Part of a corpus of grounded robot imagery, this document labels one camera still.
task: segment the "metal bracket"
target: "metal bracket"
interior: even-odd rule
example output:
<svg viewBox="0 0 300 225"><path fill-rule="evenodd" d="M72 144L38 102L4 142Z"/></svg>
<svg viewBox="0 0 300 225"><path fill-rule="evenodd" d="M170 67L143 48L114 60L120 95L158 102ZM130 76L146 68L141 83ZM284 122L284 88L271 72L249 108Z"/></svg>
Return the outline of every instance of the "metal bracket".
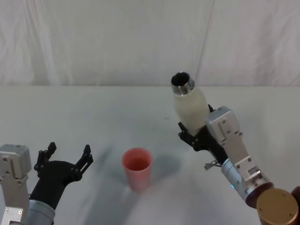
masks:
<svg viewBox="0 0 300 225"><path fill-rule="evenodd" d="M245 182L255 181L260 174L253 163L242 140L240 125L233 111L222 106L206 118L206 126L211 135L225 149L228 158L239 171Z"/></svg>
<svg viewBox="0 0 300 225"><path fill-rule="evenodd" d="M6 144L0 147L0 182L6 205L1 225L20 222L26 216L29 208L26 180L30 170L26 146Z"/></svg>

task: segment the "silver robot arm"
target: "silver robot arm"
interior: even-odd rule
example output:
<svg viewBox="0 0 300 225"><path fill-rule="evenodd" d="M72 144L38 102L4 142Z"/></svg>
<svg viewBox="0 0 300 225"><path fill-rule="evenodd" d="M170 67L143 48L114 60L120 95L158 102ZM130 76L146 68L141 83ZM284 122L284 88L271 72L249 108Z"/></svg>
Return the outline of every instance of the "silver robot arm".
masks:
<svg viewBox="0 0 300 225"><path fill-rule="evenodd" d="M20 223L25 218L29 209L26 180L30 170L26 146L6 144L0 147L0 181L5 200L1 225Z"/></svg>
<svg viewBox="0 0 300 225"><path fill-rule="evenodd" d="M222 173L246 204L256 208L259 195L274 185L249 156L233 111L226 106L218 108L206 118L206 126L228 155Z"/></svg>
<svg viewBox="0 0 300 225"><path fill-rule="evenodd" d="M1 225L51 225L55 211L49 205L29 200L26 186L31 170L29 149L21 145L0 147L0 181L5 200Z"/></svg>
<svg viewBox="0 0 300 225"><path fill-rule="evenodd" d="M1 225L52 225L55 208L65 187L81 180L93 162L90 146L86 145L76 164L49 161L56 145L50 143L40 151L34 169L40 178L29 196L26 186L27 173L31 170L29 149L21 145L0 147L0 183L5 200Z"/></svg>

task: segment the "white backdrop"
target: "white backdrop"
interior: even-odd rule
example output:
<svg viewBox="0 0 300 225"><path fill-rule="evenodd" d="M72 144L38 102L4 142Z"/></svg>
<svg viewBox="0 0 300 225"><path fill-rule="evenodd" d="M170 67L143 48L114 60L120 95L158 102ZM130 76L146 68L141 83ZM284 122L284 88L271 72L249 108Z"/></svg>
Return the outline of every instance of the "white backdrop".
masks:
<svg viewBox="0 0 300 225"><path fill-rule="evenodd" d="M299 85L299 0L1 0L0 84Z"/></svg>

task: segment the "gray robot arm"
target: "gray robot arm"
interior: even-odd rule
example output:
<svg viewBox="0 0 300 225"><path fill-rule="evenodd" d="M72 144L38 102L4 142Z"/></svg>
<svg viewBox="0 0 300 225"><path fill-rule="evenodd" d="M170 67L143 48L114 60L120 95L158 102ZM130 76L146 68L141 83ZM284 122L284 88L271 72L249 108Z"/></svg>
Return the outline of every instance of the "gray robot arm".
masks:
<svg viewBox="0 0 300 225"><path fill-rule="evenodd" d="M0 147L0 182L5 200L1 225L52 225L55 208L64 188L79 181L93 162L87 145L74 165L64 161L50 161L55 143L40 151L35 170L40 178L32 194L27 191L27 173L31 170L29 149L21 145Z"/></svg>

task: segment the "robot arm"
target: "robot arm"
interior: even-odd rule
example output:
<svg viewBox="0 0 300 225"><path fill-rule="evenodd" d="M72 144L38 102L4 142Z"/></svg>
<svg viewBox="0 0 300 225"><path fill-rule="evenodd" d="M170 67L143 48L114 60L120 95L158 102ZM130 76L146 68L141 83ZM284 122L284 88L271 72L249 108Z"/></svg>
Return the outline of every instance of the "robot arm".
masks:
<svg viewBox="0 0 300 225"><path fill-rule="evenodd" d="M273 183L253 162L242 141L240 126L233 111L226 106L211 110L205 122L205 127L195 136L185 135L185 127L180 123L182 132L179 134L196 151L205 149L213 154L216 160L206 164L205 169L221 164L223 175L245 203L257 210L262 225L297 225L299 207L295 193L293 196L285 190L274 188Z"/></svg>
<svg viewBox="0 0 300 225"><path fill-rule="evenodd" d="M76 164L49 161L56 146L40 151L34 169L40 178L32 194L28 195L26 180L31 170L29 150L20 145L0 147L0 181L5 199L1 225L52 225L56 206L65 187L79 181L93 162L90 146L86 145Z"/></svg>
<svg viewBox="0 0 300 225"><path fill-rule="evenodd" d="M206 126L228 155L222 173L246 204L256 208L258 196L274 185L249 156L233 111L226 106L218 108L206 118Z"/></svg>

